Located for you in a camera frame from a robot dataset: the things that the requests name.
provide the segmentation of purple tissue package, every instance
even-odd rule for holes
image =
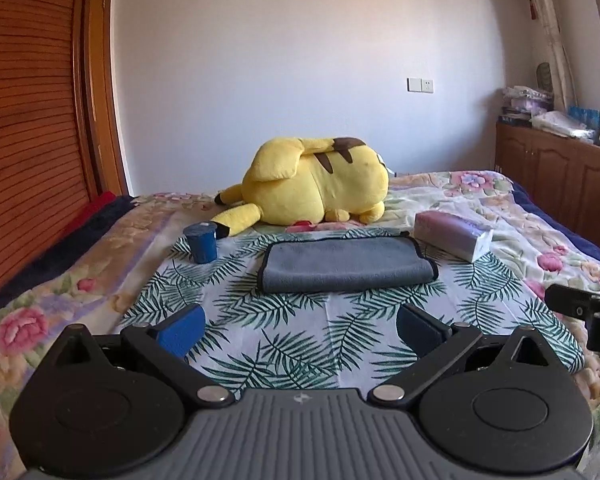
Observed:
[[[413,237],[473,263],[489,252],[493,229],[443,211],[417,213]]]

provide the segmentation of plush toy leg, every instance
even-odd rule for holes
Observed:
[[[325,222],[347,222],[349,221],[349,213],[342,209],[336,209],[334,211],[327,211],[324,214]]]
[[[211,221],[218,224],[217,238],[234,236],[251,227],[262,218],[262,211],[255,204],[239,205],[219,215],[214,216]]]
[[[236,202],[242,202],[242,184],[228,187],[216,195],[218,205],[235,204]]]
[[[377,222],[379,219],[381,219],[383,214],[384,202],[378,202],[369,211],[366,211],[360,215],[360,221],[363,224],[372,224],[373,222]]]

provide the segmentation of black ear tip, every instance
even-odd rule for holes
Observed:
[[[216,240],[221,240],[222,238],[227,238],[229,235],[229,228],[218,222],[214,222],[218,227],[216,228]]]

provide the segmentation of light switch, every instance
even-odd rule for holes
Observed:
[[[422,79],[410,77],[407,79],[407,90],[409,92],[422,92]]]
[[[422,80],[422,91],[425,94],[433,94],[433,79]]]

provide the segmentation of plush toy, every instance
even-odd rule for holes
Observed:
[[[256,222],[289,226],[323,219],[364,224],[384,214],[389,176],[382,158],[350,137],[279,137],[263,144],[242,184],[216,196],[219,205],[243,202],[213,218],[217,236],[237,235]]]

